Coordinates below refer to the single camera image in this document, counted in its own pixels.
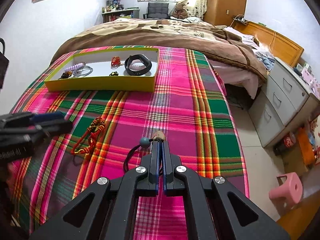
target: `white drawer cabinet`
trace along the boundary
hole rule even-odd
[[[300,127],[319,106],[310,87],[279,58],[249,109],[261,145],[271,147]]]

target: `wooden headboard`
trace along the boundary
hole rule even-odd
[[[254,36],[259,43],[263,44],[266,48],[269,48],[270,45],[270,52],[275,57],[282,59],[291,67],[295,67],[297,65],[301,54],[304,51],[303,47],[294,41],[254,22],[248,22],[247,26],[241,23],[236,23],[234,28],[243,34]]]

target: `yellow box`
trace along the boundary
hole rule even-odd
[[[125,71],[124,65],[111,68],[112,57],[119,56],[121,63],[124,63],[130,55],[135,54],[143,54],[152,62],[151,70],[145,75],[130,76]],[[86,65],[91,66],[93,72],[86,77],[58,79],[65,68],[79,62],[85,62]],[[49,91],[124,90],[154,92],[158,62],[159,49],[157,48],[119,48],[77,53],[57,66],[44,80],[44,83]],[[119,76],[109,76],[114,71],[117,71]]]

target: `teddy bear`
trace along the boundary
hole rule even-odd
[[[184,3],[177,3],[176,8],[175,8],[174,13],[172,14],[172,16],[177,18],[177,19],[181,19],[181,20],[187,18],[188,17],[188,13],[184,9],[185,6],[186,5]]]

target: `plastic stool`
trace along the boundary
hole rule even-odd
[[[277,176],[277,178],[287,177],[287,180],[279,187],[269,191],[269,198],[275,199],[285,197],[289,206],[298,204],[302,197],[302,183],[295,172]]]

